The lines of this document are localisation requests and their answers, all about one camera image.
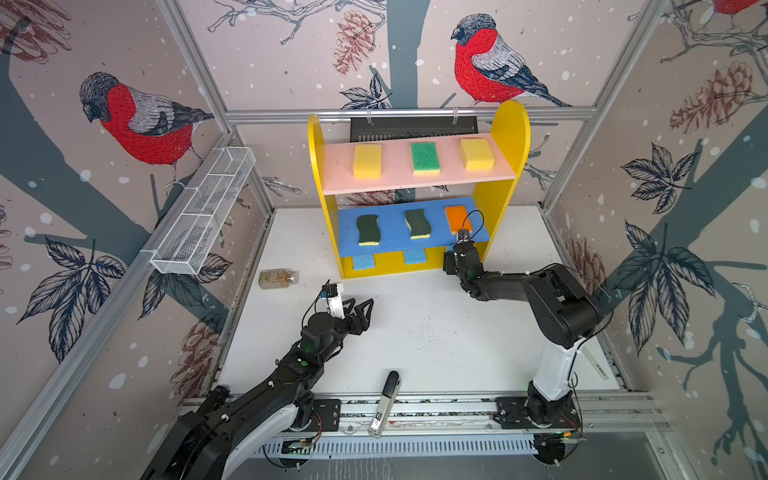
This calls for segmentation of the dark green wavy sponge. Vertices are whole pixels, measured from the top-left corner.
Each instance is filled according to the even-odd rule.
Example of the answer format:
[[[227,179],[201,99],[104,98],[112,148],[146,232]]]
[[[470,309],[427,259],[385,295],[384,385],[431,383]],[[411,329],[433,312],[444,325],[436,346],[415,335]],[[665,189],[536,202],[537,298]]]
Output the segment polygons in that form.
[[[373,214],[361,215],[356,220],[359,246],[377,246],[381,241],[381,231],[378,226],[378,216]]]
[[[423,209],[406,210],[404,215],[412,240],[431,237],[432,227]]]

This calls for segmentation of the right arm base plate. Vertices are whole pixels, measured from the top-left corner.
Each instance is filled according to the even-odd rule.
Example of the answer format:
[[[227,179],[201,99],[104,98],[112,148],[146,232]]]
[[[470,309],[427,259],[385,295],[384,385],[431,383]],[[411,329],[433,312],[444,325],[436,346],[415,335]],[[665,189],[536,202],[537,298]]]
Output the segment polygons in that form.
[[[503,429],[578,430],[582,426],[578,408],[571,393],[557,401],[537,396],[498,397],[492,420]]]

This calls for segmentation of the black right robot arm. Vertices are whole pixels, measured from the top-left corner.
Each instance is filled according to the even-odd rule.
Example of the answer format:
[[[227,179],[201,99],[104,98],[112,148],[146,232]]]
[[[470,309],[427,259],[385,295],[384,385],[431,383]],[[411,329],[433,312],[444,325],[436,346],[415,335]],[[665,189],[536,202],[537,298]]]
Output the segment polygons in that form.
[[[574,387],[569,383],[578,349],[601,321],[590,294],[566,266],[553,263],[531,273],[487,271],[475,244],[458,241],[443,256],[443,271],[478,301],[522,301],[547,339],[527,389],[526,419],[544,428],[565,417]]]

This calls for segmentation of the orange sponge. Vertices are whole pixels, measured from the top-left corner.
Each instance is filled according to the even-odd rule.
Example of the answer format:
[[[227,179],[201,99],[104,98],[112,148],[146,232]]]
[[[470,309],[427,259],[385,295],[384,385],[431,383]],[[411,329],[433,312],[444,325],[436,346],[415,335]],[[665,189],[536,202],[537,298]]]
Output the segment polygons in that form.
[[[446,206],[444,212],[452,235],[457,235],[460,230],[467,230],[469,233],[473,232],[469,214],[464,205]]]

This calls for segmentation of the green yellow sponge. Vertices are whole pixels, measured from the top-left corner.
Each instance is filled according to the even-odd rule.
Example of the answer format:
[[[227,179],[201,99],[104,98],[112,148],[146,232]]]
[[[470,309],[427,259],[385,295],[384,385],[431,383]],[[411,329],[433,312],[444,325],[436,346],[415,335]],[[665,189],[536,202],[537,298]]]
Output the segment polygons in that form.
[[[410,151],[415,175],[437,175],[441,172],[437,146],[434,142],[411,143]]]

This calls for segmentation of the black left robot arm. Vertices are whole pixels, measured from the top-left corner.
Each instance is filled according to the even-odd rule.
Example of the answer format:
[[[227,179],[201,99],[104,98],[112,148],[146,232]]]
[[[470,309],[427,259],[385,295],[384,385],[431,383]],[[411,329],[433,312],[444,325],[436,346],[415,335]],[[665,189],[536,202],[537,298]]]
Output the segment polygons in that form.
[[[371,323],[372,299],[341,303],[341,315],[316,312],[273,372],[229,402],[216,387],[195,411],[180,416],[141,477],[143,479],[227,479],[268,440],[287,429],[302,429],[313,414],[312,388],[327,361],[349,335]]]

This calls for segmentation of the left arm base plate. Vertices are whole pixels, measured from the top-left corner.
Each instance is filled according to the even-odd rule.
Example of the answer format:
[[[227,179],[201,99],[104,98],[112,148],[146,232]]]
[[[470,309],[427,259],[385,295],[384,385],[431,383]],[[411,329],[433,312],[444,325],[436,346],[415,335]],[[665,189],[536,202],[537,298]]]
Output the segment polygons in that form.
[[[339,399],[314,399],[298,405],[297,415],[291,426],[293,432],[337,432],[341,416]]]

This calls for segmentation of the light blue sponge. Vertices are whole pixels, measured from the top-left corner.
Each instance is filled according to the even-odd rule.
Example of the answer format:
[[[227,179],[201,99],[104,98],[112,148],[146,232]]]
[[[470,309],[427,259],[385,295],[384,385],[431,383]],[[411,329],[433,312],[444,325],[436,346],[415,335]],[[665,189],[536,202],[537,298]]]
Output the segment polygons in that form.
[[[352,258],[354,271],[375,269],[375,257],[373,254],[356,255]]]
[[[403,254],[406,265],[418,265],[427,262],[427,255],[424,249],[407,249]]]

